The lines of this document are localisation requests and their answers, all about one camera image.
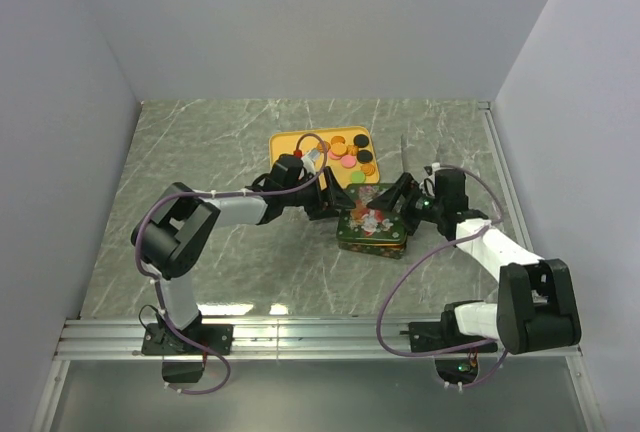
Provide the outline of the gold tin lid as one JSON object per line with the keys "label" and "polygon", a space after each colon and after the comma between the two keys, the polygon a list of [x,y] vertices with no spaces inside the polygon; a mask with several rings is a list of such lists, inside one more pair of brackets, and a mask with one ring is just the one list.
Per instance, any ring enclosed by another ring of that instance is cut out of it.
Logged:
{"label": "gold tin lid", "polygon": [[393,247],[406,243],[407,232],[398,214],[401,202],[391,211],[371,209],[367,204],[382,195],[388,183],[350,184],[346,194],[355,207],[341,212],[336,238],[339,243],[361,246]]}

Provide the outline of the green christmas cookie tin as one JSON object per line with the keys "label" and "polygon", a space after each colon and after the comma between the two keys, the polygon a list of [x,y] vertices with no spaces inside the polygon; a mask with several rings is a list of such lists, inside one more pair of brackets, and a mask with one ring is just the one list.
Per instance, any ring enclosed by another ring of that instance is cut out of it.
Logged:
{"label": "green christmas cookie tin", "polygon": [[342,250],[395,260],[404,256],[407,247],[407,234],[404,232],[367,235],[363,231],[353,234],[342,230],[336,233],[336,240]]}

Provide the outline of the metal tongs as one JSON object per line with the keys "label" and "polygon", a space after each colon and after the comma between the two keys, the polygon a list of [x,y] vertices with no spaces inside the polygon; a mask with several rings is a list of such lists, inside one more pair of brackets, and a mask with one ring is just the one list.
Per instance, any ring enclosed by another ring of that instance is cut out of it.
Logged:
{"label": "metal tongs", "polygon": [[400,163],[403,172],[410,173],[420,170],[425,176],[431,176],[443,167],[443,163],[438,159],[430,163],[418,163],[417,159],[409,153],[410,148],[407,138],[402,134],[400,136]]}

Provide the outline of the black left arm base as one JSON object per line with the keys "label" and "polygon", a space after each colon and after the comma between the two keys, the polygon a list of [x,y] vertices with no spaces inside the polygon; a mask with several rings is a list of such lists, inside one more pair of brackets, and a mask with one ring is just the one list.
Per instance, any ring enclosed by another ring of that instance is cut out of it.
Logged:
{"label": "black left arm base", "polygon": [[164,323],[146,327],[141,346],[145,356],[179,356],[204,353],[203,347],[220,355],[230,354],[234,326],[231,324],[196,324],[181,331],[180,338]]}

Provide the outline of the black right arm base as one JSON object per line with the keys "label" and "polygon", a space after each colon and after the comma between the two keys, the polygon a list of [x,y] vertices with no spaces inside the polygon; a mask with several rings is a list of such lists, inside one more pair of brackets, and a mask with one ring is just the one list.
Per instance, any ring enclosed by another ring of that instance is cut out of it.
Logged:
{"label": "black right arm base", "polygon": [[409,322],[404,335],[409,337],[413,353],[432,352],[483,340],[480,336],[461,334],[455,325],[444,320]]}

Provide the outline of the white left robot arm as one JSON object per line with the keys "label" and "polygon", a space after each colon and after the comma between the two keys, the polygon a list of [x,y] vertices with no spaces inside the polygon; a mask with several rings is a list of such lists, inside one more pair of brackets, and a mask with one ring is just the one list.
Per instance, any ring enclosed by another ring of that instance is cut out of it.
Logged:
{"label": "white left robot arm", "polygon": [[191,353],[201,341],[189,272],[212,231],[266,225],[288,207],[302,208],[314,221],[337,217],[355,203],[329,167],[316,171],[310,160],[283,154],[270,172],[238,191],[202,192],[173,183],[139,222],[131,235],[136,267],[154,281],[159,315],[171,323],[165,340],[177,353]]}

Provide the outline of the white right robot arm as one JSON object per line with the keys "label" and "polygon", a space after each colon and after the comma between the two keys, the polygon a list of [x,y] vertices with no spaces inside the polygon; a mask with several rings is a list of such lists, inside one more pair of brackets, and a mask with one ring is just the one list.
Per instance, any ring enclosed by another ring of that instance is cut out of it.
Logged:
{"label": "white right robot arm", "polygon": [[469,205],[466,180],[471,172],[434,163],[418,182],[403,173],[368,203],[374,210],[400,210],[409,232],[423,222],[436,226],[445,243],[434,254],[455,247],[473,258],[497,282],[498,298],[458,302],[445,307],[440,336],[426,356],[481,348],[499,342],[512,355],[574,346],[582,328],[568,265],[545,259],[510,239],[500,229],[501,208],[489,218]]}

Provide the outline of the green sandwich cookie right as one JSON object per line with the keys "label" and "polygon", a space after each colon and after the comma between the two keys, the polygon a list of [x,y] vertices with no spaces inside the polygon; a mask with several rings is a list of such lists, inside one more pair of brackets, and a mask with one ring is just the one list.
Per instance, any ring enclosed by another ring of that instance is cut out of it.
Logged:
{"label": "green sandwich cookie right", "polygon": [[351,173],[350,180],[352,183],[364,183],[366,181],[366,175],[358,170]]}

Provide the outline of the swirl butter cookie right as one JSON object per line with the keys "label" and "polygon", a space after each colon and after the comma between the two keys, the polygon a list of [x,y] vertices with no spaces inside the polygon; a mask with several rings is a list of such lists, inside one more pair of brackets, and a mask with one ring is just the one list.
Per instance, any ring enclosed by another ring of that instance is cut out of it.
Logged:
{"label": "swirl butter cookie right", "polygon": [[366,175],[366,176],[372,176],[375,174],[376,172],[376,168],[372,163],[365,163],[361,165],[361,171]]}

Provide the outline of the yellow plastic tray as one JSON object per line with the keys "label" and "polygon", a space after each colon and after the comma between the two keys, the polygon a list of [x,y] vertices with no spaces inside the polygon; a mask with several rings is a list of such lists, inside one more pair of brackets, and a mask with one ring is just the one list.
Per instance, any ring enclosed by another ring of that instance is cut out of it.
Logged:
{"label": "yellow plastic tray", "polygon": [[[296,149],[300,149],[303,152],[303,155],[307,154],[312,149],[321,153],[322,144],[314,137],[305,137],[301,143],[298,143],[300,137],[307,133],[317,135],[324,144],[328,144],[329,148],[331,148],[332,143],[345,143],[347,146],[347,153],[345,155],[352,155],[356,157],[359,150],[366,149],[371,151],[373,154],[373,161],[370,163],[375,166],[376,172],[372,176],[366,176],[364,184],[377,184],[380,181],[380,171],[373,140],[370,132],[363,126],[334,127],[276,133],[269,141],[270,162],[274,164],[282,154],[294,155],[294,151]],[[366,134],[369,137],[370,144],[365,148],[356,147],[353,144],[353,138],[357,134]],[[358,170],[361,171],[361,165],[362,163],[357,161],[357,165],[355,167],[347,169],[341,166],[340,160],[331,160],[329,157],[327,159],[327,166],[332,169],[341,186],[348,186],[352,183],[350,180],[351,173]]]}

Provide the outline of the round biscuit cookie top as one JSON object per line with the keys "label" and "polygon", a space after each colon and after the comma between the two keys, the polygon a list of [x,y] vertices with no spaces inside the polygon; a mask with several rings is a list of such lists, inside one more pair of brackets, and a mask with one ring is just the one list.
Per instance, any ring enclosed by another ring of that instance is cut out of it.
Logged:
{"label": "round biscuit cookie top", "polygon": [[342,142],[332,143],[330,151],[333,155],[342,157],[347,153],[347,146]]}

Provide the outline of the black sandwich cookie lower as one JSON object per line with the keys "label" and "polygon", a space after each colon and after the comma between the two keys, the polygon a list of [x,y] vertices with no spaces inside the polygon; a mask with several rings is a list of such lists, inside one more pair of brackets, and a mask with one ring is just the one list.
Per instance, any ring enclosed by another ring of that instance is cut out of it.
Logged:
{"label": "black sandwich cookie lower", "polygon": [[363,149],[357,152],[356,158],[358,162],[366,164],[373,161],[373,154],[371,151]]}

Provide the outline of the black sandwich cookie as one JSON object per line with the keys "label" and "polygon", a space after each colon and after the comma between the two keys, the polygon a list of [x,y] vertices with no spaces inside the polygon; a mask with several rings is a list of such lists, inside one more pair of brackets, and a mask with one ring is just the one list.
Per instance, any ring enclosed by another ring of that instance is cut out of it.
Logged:
{"label": "black sandwich cookie", "polygon": [[365,148],[370,144],[370,140],[366,134],[357,134],[353,138],[353,144],[358,148]]}
{"label": "black sandwich cookie", "polygon": [[373,161],[373,154],[371,151],[363,149],[357,152],[356,158],[358,162],[366,164]]}

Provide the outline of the black sandwich cookie upper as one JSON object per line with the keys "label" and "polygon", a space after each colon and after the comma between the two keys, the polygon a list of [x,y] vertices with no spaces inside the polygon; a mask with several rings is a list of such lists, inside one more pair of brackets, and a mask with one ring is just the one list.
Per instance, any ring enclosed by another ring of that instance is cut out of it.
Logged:
{"label": "black sandwich cookie upper", "polygon": [[365,148],[370,144],[370,140],[366,134],[357,134],[353,138],[353,144],[358,148]]}

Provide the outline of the aluminium mounting rail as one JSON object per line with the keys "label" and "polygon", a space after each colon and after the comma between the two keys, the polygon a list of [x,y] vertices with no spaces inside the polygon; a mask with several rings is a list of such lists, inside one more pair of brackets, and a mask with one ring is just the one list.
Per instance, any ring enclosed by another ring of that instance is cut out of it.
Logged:
{"label": "aluminium mounting rail", "polygon": [[[233,326],[229,361],[384,360],[394,356],[378,343],[373,317],[206,317],[205,324]],[[60,361],[149,360],[144,328],[136,319],[69,320],[54,358]]]}

